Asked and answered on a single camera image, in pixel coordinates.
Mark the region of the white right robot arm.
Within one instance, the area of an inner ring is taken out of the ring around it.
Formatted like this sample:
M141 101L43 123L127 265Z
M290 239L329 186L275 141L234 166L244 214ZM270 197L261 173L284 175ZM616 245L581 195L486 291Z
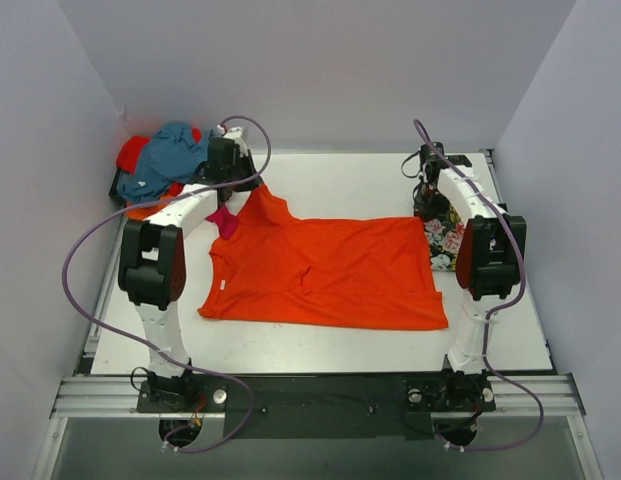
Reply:
M419 160L411 176L418 181L414 215L429 222L454 213L461 226L454 273L463 292L462 314L447 361L456 372L478 374L486 369L497 312L518 303L525 292L527 224L489 197L467 156L446 156L441 143L426 142L407 159Z

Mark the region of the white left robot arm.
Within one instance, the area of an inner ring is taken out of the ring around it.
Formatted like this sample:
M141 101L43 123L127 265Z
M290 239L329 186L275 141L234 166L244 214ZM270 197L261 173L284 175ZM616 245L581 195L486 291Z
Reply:
M177 301L186 284L185 239L201 223L217 227L228 239L238 218L225 203L235 192L249 192L262 179L256 175L242 127L233 127L208 144L208 160L175 200L143 220L129 220L123 231L118 284L135 306L145 339L152 343L149 370L168 380L160 400L174 412L189 409L196 388L182 377L191 363L180 330Z

